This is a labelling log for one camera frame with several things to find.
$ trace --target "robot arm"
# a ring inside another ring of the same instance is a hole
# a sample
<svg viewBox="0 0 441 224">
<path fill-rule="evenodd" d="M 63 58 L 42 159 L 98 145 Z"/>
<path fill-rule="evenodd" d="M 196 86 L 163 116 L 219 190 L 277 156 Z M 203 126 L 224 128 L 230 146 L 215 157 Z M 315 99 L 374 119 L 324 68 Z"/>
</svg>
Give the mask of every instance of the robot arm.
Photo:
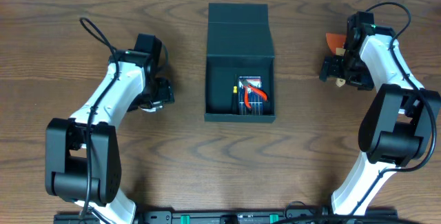
<svg viewBox="0 0 441 224">
<path fill-rule="evenodd" d="M 361 151 L 356 164 L 345 182 L 332 194 L 331 204 L 334 214 L 364 215 L 370 201 L 395 172 L 387 172 L 377 179 L 379 173 L 404 167 L 411 159 L 420 158 L 426 149 L 431 126 L 425 106 L 404 79 L 389 51 L 395 32 L 388 27 L 376 26 L 370 12 L 358 12 L 349 17 L 347 23 L 345 54 L 325 58 L 320 79 L 326 81 L 327 77 L 337 77 L 359 90 L 372 90 L 375 86 L 378 93 L 360 126 L 358 143 Z M 423 89 L 405 63 L 397 40 L 393 42 L 393 49 L 410 80 L 417 88 Z M 422 93 L 436 118 L 440 95 L 428 90 L 422 90 Z M 412 121 L 397 122 L 399 114 L 405 114 Z M 376 180 L 378 182 L 367 198 L 362 200 Z"/>
<path fill-rule="evenodd" d="M 89 100 L 69 119 L 52 119 L 46 130 L 45 187 L 48 194 L 83 206 L 87 189 L 87 159 L 71 150 L 92 149 L 90 207 L 108 223 L 132 223 L 135 203 L 121 191 L 121 161 L 116 130 L 126 112 L 141 108 L 154 112 L 173 103 L 167 79 L 156 78 L 162 43 L 140 34 L 133 50 L 117 50 L 119 78 L 99 102 L 92 121 L 91 147 L 85 145 L 90 107 L 115 75 L 111 61 L 107 74 Z"/>
</svg>

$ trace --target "black mounting rail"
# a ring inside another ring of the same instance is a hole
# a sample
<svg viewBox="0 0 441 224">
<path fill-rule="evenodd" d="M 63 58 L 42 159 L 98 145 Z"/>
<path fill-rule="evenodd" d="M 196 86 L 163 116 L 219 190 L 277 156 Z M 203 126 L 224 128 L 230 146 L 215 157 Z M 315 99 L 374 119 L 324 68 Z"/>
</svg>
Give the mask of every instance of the black mounting rail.
<svg viewBox="0 0 441 224">
<path fill-rule="evenodd" d="M 292 206 L 286 211 L 288 218 L 301 216 L 326 216 L 328 207 Z M 389 217 L 398 219 L 393 209 L 368 209 L 365 216 Z M 87 223 L 99 223 L 99 219 L 87 216 Z M 263 210 L 250 212 L 171 212 L 151 211 L 138 213 L 133 224 L 271 224 L 285 220 L 283 210 Z M 57 214 L 54 224 L 80 224 L 78 214 Z M 323 224 L 325 221 L 298 221 L 296 224 Z M 356 224 L 383 224 L 373 221 L 357 222 Z"/>
</svg>

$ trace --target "wood grain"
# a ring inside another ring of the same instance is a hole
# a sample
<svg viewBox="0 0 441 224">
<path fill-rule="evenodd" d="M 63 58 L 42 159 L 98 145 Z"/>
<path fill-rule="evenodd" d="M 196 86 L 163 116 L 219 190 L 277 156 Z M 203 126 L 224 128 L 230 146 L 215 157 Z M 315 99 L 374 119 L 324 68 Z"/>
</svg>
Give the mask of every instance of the wood grain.
<svg viewBox="0 0 441 224">
<path fill-rule="evenodd" d="M 146 32 L 170 51 L 176 103 L 131 112 L 118 130 L 130 197 L 175 210 L 325 203 L 356 160 L 358 127 L 375 96 L 318 80 L 325 33 L 344 33 L 350 14 L 381 1 L 412 11 L 401 51 L 426 88 L 441 91 L 441 0 L 0 0 L 0 223 L 50 223 L 57 211 L 79 210 L 44 190 L 44 136 L 51 118 L 69 117 L 106 71 L 109 51 L 80 16 L 118 48 Z M 268 3 L 273 124 L 204 122 L 209 2 Z M 405 21 L 399 9 L 376 10 L 378 24 L 398 29 Z M 393 176 L 373 205 L 441 222 L 440 169 L 438 150 L 423 170 Z"/>
</svg>

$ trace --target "pliers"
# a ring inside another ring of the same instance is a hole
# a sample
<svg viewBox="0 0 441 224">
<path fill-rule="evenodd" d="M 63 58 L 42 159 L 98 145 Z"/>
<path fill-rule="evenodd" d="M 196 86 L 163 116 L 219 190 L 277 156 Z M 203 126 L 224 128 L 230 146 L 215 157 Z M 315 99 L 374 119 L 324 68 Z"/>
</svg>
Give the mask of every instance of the pliers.
<svg viewBox="0 0 441 224">
<path fill-rule="evenodd" d="M 252 107 L 248 101 L 248 88 L 252 92 L 254 92 L 257 95 L 259 95 L 260 97 L 262 97 L 262 99 L 264 101 L 268 101 L 268 96 L 262 90 L 259 90 L 258 88 L 254 87 L 252 84 L 250 84 L 246 79 L 241 79 L 240 82 L 242 83 L 243 89 L 245 90 L 244 102 L 245 102 L 245 106 L 247 106 L 248 110 L 252 110 Z"/>
</svg>

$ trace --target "open box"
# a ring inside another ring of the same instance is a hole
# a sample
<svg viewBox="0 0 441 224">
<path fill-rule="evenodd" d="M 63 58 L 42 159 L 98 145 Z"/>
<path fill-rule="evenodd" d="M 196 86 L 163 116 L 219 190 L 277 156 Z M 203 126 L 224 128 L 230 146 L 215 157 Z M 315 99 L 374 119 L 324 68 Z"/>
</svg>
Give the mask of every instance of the open box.
<svg viewBox="0 0 441 224">
<path fill-rule="evenodd" d="M 268 101 L 261 115 L 232 113 L 236 77 L 260 77 Z M 264 4 L 210 3 L 205 75 L 205 121 L 272 123 L 274 49 Z"/>
</svg>

